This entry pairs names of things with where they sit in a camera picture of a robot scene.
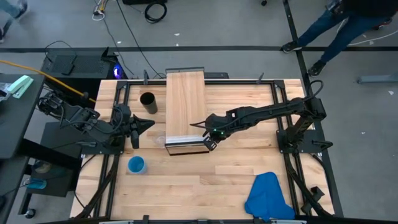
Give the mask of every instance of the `pant leg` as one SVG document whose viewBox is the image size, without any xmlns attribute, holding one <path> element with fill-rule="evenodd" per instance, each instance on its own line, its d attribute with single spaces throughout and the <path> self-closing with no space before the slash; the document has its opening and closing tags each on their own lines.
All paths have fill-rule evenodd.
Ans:
<svg viewBox="0 0 398 224">
<path fill-rule="evenodd" d="M 20 9 L 10 4 L 7 0 L 0 0 L 0 10 L 5 11 L 12 17 L 17 17 L 20 13 Z"/>
<path fill-rule="evenodd" d="M 382 24 L 387 19 L 387 17 L 363 17 L 356 14 L 350 16 L 346 25 L 337 33 L 334 41 L 322 55 L 321 61 L 324 63 L 329 62 L 343 51 L 355 38 L 372 29 L 372 27 Z"/>
<path fill-rule="evenodd" d="M 329 10 L 326 10 L 323 15 L 319 17 L 318 20 L 315 21 L 300 38 L 298 38 L 298 45 L 301 47 L 307 46 L 319 35 L 339 24 L 350 14 L 351 12 L 345 12 L 341 15 L 333 16 Z"/>
</svg>

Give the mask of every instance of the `butcher block table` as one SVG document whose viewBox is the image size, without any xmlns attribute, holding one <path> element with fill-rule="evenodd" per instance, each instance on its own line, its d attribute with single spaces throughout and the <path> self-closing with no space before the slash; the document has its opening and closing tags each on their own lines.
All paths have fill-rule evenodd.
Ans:
<svg viewBox="0 0 398 224">
<path fill-rule="evenodd" d="M 300 80 L 284 82 L 289 100 L 304 97 Z M 116 80 L 103 80 L 99 88 L 95 110 L 106 121 L 111 116 L 116 83 Z M 139 97 L 145 92 L 155 95 L 159 108 L 156 114 L 147 113 L 141 105 Z M 240 106 L 262 107 L 274 103 L 270 85 L 206 85 L 205 95 L 208 115 L 224 116 L 226 111 Z M 165 85 L 133 85 L 130 89 L 128 105 L 132 113 L 139 118 L 154 120 L 155 125 L 140 135 L 139 149 L 134 150 L 130 140 L 126 140 L 124 154 L 119 160 L 112 220 L 142 220 L 143 215 L 149 215 L 151 220 L 252 219 L 245 212 L 244 203 L 256 175 L 265 172 L 274 172 L 278 176 L 285 201 L 292 204 L 284 158 L 278 150 L 275 135 L 276 119 L 232 134 L 208 154 L 170 156 L 164 147 L 166 103 Z M 127 163 L 132 156 L 145 159 L 146 174 L 129 173 Z M 318 186 L 325 193 L 320 204 L 333 213 L 322 166 L 309 154 L 300 157 L 307 188 Z M 83 205 L 98 188 L 102 161 L 103 156 L 97 155 L 80 173 L 76 194 Z M 297 186 L 295 189 L 301 207 L 302 194 Z M 107 198 L 108 190 L 103 195 L 100 216 L 105 213 Z M 82 207 L 75 199 L 70 216 L 81 211 Z"/>
</svg>

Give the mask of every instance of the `blue cup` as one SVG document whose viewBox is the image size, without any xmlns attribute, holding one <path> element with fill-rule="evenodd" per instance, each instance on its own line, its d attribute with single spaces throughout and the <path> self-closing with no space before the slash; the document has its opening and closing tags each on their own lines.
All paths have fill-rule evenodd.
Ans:
<svg viewBox="0 0 398 224">
<path fill-rule="evenodd" d="M 147 171 L 144 158 L 141 156 L 132 157 L 129 160 L 128 168 L 133 174 L 145 174 Z"/>
</svg>

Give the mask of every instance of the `blue light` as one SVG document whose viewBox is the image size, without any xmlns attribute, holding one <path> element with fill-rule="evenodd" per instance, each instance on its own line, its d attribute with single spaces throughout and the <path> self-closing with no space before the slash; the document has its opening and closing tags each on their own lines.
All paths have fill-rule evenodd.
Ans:
<svg viewBox="0 0 398 224">
<path fill-rule="evenodd" d="M 120 66 L 119 63 L 117 63 L 117 64 L 114 65 L 114 67 L 113 67 L 113 76 L 114 76 L 116 79 L 122 79 L 122 74 L 123 74 L 122 66 Z"/>
</svg>

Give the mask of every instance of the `person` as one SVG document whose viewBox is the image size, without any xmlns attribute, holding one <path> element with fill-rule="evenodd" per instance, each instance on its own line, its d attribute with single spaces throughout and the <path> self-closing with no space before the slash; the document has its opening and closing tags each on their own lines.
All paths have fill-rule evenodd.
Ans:
<svg viewBox="0 0 398 224">
<path fill-rule="evenodd" d="M 348 22 L 337 33 L 320 60 L 308 69 L 307 73 L 311 77 L 319 76 L 325 65 L 343 51 L 349 43 L 367 30 L 391 19 L 398 9 L 398 0 L 342 0 L 341 3 L 344 10 L 340 14 L 326 10 L 297 41 L 282 46 L 285 53 L 301 50 L 319 35 L 348 18 Z"/>
<path fill-rule="evenodd" d="M 16 6 L 10 4 L 7 0 L 0 0 L 0 10 L 10 14 L 15 20 L 21 19 L 28 11 L 26 1 L 18 1 Z M 0 44 L 4 42 L 4 30 L 0 27 Z"/>
</svg>

